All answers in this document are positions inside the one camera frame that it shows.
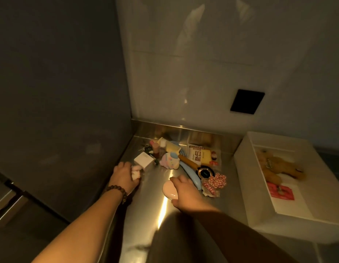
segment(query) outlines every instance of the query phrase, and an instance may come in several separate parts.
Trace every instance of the wooden handle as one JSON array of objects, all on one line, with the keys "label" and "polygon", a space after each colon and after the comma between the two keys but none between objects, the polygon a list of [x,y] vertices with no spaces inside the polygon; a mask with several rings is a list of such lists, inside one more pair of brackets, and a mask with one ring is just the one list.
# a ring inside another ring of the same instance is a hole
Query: wooden handle
[{"label": "wooden handle", "polygon": [[178,155],[179,159],[184,162],[186,165],[188,165],[190,168],[192,168],[194,171],[198,170],[198,165],[196,163],[194,163],[193,161],[189,160],[188,158],[186,158],[185,156],[179,154]]}]

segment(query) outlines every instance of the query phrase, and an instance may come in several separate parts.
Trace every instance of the white cube box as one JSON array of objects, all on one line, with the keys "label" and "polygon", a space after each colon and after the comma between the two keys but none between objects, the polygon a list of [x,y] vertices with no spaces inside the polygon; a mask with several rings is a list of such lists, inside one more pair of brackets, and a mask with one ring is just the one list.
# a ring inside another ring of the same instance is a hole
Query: white cube box
[{"label": "white cube box", "polygon": [[[304,181],[279,175],[295,200],[271,197],[255,153],[258,149],[303,167]],[[339,181],[309,141],[247,132],[234,160],[251,228],[316,243],[339,242]]]}]

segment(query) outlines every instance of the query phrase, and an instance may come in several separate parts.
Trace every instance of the teddy bear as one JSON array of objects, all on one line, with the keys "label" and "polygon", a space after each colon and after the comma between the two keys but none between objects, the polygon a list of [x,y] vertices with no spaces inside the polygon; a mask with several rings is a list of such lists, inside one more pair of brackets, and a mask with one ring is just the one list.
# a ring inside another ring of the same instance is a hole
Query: teddy bear
[{"label": "teddy bear", "polygon": [[294,163],[287,162],[280,157],[274,157],[273,153],[268,150],[256,151],[256,155],[267,182],[279,186],[282,180],[277,174],[287,174],[298,180],[306,178],[305,173]]}]

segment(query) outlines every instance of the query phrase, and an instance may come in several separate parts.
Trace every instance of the pink compact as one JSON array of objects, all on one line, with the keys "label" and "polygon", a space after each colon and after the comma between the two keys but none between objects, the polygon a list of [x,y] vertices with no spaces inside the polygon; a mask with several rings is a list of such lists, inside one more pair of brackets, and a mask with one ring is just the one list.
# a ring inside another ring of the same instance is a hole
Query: pink compact
[{"label": "pink compact", "polygon": [[178,193],[171,180],[163,184],[162,192],[168,199],[178,199]]}]

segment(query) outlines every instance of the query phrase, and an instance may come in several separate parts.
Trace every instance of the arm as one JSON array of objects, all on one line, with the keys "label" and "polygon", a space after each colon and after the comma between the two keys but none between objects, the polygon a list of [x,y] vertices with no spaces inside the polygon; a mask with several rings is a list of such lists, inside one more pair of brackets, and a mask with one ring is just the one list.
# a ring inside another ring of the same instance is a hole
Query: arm
[{"label": "arm", "polygon": [[171,177],[178,192],[173,205],[197,219],[228,262],[296,262],[267,238],[206,203],[193,182]]},{"label": "arm", "polygon": [[[109,186],[123,187],[128,194],[139,184],[132,181],[131,164],[120,162],[114,168]],[[94,263],[99,259],[107,229],[122,201],[117,189],[105,192],[86,212],[63,230],[33,263]]]}]

